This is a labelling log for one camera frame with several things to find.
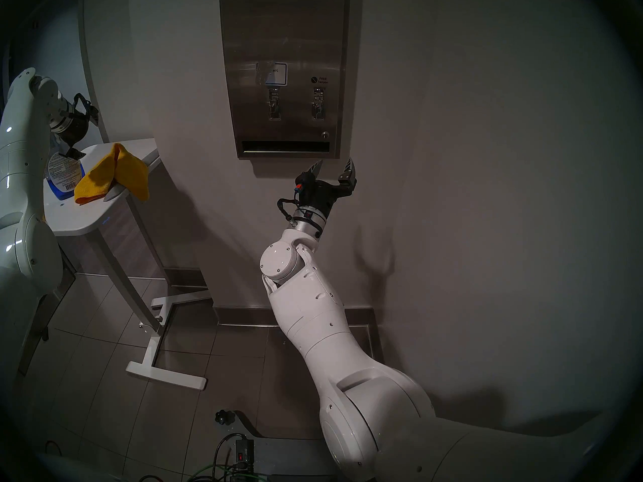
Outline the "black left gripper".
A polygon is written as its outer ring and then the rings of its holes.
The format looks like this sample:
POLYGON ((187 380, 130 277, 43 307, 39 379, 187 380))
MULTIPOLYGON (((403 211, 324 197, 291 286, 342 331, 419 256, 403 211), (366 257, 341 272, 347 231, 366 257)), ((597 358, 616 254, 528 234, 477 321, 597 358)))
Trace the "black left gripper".
POLYGON ((74 98, 73 103, 65 98, 62 101, 64 104, 59 111, 61 120, 56 124, 56 134, 69 147, 74 147, 85 137, 90 123, 98 126, 99 111, 87 98, 74 98))

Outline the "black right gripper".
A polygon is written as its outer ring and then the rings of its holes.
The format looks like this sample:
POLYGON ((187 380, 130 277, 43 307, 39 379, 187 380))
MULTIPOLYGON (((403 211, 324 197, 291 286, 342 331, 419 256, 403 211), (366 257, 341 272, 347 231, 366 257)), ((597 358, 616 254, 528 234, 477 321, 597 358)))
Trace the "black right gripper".
POLYGON ((338 177, 338 185, 317 179, 323 163, 324 160, 318 160, 305 172, 305 177, 297 178, 298 206, 313 208, 319 211, 321 216, 328 218, 339 198, 352 195, 357 180, 352 158, 349 158, 338 177))

